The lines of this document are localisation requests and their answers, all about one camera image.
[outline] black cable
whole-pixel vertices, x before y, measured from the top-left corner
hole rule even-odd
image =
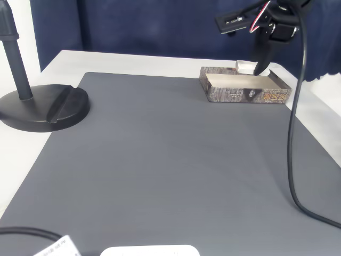
[[[297,110],[297,104],[298,104],[298,98],[299,93],[301,91],[302,82],[305,75],[305,69],[306,69],[306,63],[307,63],[307,31],[305,27],[305,23],[300,11],[300,8],[294,4],[293,2],[286,1],[292,8],[293,12],[298,16],[299,19],[299,25],[301,27],[301,45],[303,48],[302,52],[302,69],[301,74],[299,76],[299,79],[297,81],[295,96],[294,96],[294,102],[293,102],[293,108],[291,110],[290,114],[290,121],[289,121],[289,132],[288,132],[288,148],[287,148],[287,162],[288,162],[288,178],[289,178],[289,188],[291,196],[297,205],[297,207],[304,212],[309,217],[322,221],[324,223],[327,223],[329,225],[332,225],[334,227],[341,229],[341,223],[335,222],[333,220],[330,220],[328,218],[325,218],[323,216],[320,216],[310,210],[308,210],[306,207],[304,207],[300,201],[298,200],[298,197],[296,195],[295,186],[294,186],[294,177],[293,177],[293,134],[294,134],[294,124],[295,124],[295,116],[296,116],[296,110]]]
[[[28,228],[28,227],[0,228],[0,235],[9,235],[9,234],[38,236],[38,237],[52,240],[54,242],[62,238],[62,236],[59,234],[56,234],[47,230],[43,230],[43,229],[38,229],[38,228]]]

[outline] blue curtain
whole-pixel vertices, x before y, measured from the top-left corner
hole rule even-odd
[[[214,17],[255,0],[30,0],[44,69],[61,50],[249,60],[254,35],[220,35]],[[341,1],[315,0],[306,17],[306,79],[341,71]],[[299,36],[274,62],[295,76],[301,67]]]

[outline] black pole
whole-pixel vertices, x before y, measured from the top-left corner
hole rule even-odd
[[[22,62],[17,40],[19,35],[14,23],[12,9],[6,0],[0,0],[0,41],[3,41],[20,100],[33,97]]]

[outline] white device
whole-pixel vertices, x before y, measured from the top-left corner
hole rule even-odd
[[[101,256],[200,256],[191,245],[156,245],[111,247]]]

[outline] cardboard box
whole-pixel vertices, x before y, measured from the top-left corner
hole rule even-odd
[[[202,67],[199,79],[210,102],[286,103],[291,94],[271,70],[268,76],[253,76],[235,68]]]

